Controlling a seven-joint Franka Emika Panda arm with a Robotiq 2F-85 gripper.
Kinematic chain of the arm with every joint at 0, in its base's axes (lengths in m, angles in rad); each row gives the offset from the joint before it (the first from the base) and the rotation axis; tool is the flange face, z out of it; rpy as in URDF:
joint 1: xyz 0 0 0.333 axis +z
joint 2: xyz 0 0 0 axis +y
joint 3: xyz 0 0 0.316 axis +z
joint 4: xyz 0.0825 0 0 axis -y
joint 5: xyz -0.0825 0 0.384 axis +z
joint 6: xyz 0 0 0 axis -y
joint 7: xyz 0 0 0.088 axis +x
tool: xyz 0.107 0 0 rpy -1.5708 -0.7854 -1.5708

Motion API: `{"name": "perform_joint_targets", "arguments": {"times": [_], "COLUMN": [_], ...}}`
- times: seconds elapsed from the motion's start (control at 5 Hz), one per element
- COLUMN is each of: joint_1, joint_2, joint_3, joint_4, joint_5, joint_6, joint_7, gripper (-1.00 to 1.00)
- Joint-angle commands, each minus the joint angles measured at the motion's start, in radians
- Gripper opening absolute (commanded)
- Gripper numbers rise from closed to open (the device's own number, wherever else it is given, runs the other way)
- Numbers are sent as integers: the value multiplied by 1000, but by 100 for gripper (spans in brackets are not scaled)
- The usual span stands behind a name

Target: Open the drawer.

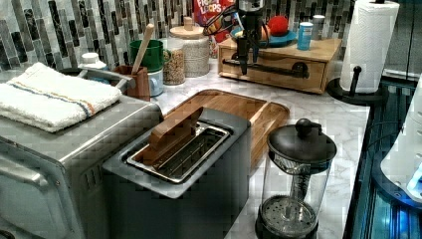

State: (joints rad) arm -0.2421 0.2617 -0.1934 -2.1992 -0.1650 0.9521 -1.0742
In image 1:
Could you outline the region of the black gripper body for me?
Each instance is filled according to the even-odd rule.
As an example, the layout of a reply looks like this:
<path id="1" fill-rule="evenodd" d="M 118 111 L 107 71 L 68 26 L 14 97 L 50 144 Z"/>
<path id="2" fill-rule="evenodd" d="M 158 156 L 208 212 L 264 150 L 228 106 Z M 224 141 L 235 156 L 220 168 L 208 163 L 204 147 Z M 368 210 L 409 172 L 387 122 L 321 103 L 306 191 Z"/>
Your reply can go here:
<path id="1" fill-rule="evenodd" d="M 245 37 L 253 40 L 261 39 L 264 6 L 264 0 L 236 0 Z"/>

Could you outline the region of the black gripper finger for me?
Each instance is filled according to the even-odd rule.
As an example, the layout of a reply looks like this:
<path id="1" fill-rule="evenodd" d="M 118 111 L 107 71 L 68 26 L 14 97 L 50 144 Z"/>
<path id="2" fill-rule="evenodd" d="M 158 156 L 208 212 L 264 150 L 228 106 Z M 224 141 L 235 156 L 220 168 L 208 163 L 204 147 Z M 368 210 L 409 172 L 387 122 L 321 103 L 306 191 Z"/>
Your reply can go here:
<path id="1" fill-rule="evenodd" d="M 242 36 L 237 38 L 237 55 L 243 75 L 247 74 L 249 46 L 248 40 Z"/>

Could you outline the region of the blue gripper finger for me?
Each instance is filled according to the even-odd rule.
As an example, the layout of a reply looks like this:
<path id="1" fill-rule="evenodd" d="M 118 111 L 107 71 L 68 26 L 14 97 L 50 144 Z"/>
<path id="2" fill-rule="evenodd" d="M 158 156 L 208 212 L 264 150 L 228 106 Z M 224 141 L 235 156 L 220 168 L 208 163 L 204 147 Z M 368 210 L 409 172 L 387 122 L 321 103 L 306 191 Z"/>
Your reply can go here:
<path id="1" fill-rule="evenodd" d="M 259 44 L 259 41 L 255 40 L 254 38 L 252 38 L 250 42 L 251 42 L 252 51 L 253 51 L 253 63 L 256 63 L 258 61 L 260 44 Z"/>

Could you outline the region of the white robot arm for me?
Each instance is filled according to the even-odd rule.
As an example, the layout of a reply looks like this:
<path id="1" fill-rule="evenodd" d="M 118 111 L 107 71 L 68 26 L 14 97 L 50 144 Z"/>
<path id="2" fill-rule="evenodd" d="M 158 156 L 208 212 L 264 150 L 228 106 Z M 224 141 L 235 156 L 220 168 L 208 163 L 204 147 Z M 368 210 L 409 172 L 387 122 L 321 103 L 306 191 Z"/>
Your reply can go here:
<path id="1" fill-rule="evenodd" d="M 379 103 L 379 87 L 399 4 L 390 0 L 357 0 L 351 18 L 341 76 L 328 93 L 345 103 Z M 421 205 L 421 88 L 417 87 L 403 128 L 393 146 L 374 167 L 373 178 L 397 200 Z"/>

